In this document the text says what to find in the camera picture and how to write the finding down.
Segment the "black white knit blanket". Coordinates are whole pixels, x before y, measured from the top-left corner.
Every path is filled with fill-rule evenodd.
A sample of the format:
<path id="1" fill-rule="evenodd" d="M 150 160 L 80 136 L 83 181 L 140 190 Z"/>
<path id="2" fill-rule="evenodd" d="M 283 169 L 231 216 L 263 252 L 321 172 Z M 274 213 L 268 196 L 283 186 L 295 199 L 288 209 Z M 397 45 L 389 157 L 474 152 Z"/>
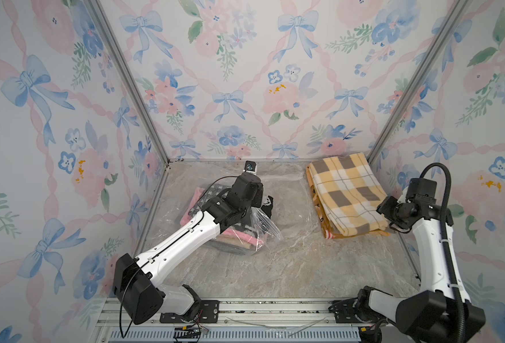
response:
<path id="1" fill-rule="evenodd" d="M 193 216 L 202 206 L 211 198 L 217 195 L 225 196 L 228 185 L 215 184 L 209 190 L 198 188 L 200 198 L 196 201 L 195 206 L 189 211 L 189 215 Z M 273 197 L 269 195 L 263 196 L 263 205 L 260 210 L 270 219 L 273 215 Z M 222 236 L 225 238 L 235 238 L 239 243 L 248 243 L 253 245 L 261 245 L 268 240 L 268 228 L 260 228 L 258 224 L 253 224 L 251 214 L 248 213 L 240 222 L 226 229 Z"/>

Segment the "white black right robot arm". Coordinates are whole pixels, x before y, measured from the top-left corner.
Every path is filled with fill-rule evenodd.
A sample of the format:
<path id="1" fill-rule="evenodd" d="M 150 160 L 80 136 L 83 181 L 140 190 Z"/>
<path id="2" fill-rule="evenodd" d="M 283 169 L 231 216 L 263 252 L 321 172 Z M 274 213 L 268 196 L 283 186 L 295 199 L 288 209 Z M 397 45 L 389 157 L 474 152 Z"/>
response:
<path id="1" fill-rule="evenodd" d="M 486 323 L 460 280 L 453 218 L 436 204 L 436 187 L 435 181 L 413 178 L 405 196 L 388 196 L 377 208 L 391 224 L 414 235 L 420 250 L 419 292 L 395 297 L 364 287 L 356 298 L 334 301 L 328 309 L 340 324 L 365 324 L 365 339 L 380 342 L 381 325 L 391 324 L 416 342 L 468 342 Z"/>

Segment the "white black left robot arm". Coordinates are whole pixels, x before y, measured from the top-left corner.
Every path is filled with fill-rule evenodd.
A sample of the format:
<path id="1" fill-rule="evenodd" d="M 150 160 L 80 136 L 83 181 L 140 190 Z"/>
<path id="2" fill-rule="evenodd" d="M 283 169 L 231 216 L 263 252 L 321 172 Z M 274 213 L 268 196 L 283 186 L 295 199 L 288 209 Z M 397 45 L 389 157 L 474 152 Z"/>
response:
<path id="1" fill-rule="evenodd" d="M 165 278 L 199 247 L 260 207 L 262 200 L 261 179 L 244 171 L 226 193 L 206 201 L 200 212 L 164 242 L 136 257 L 122 255 L 113 281 L 120 312 L 127 313 L 135 325 L 157 313 L 176 315 L 186 322 L 196 320 L 201 303 L 197 293 L 188 285 L 168 286 Z"/>

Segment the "clear plastic vacuum bag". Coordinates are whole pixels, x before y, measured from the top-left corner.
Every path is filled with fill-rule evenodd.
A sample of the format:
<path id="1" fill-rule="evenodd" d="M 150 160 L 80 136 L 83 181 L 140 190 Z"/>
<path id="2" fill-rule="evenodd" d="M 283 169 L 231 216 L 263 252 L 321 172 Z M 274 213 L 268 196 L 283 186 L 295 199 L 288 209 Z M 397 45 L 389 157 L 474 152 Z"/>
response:
<path id="1" fill-rule="evenodd" d="M 267 174 L 262 176 L 261 180 L 263 195 L 273 197 L 273 215 L 269 219 L 260 208 L 251 207 L 244 217 L 250 213 L 253 224 L 258 224 L 260 228 L 268 228 L 269 236 L 265 244 L 256 250 L 242 250 L 229 244 L 212 243 L 213 239 L 222 234 L 220 233 L 206 242 L 206 246 L 231 254 L 253 255 L 261 250 L 282 247 L 284 241 L 298 238 L 301 234 L 308 234 L 317 227 L 303 172 L 284 175 Z"/>

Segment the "orange cartoon print blanket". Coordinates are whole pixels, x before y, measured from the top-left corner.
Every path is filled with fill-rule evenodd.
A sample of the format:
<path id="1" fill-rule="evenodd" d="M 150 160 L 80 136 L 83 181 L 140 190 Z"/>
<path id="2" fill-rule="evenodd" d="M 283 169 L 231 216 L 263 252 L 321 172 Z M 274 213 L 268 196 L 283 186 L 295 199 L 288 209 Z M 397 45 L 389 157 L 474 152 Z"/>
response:
<path id="1" fill-rule="evenodd" d="M 306 177 L 324 238 L 341 240 L 363 235 L 389 237 L 388 222 L 377 213 L 382 192 L 375 191 L 370 200 L 356 200 L 357 190 L 338 190 L 334 197 L 322 193 L 314 181 L 313 165 L 306 167 Z"/>

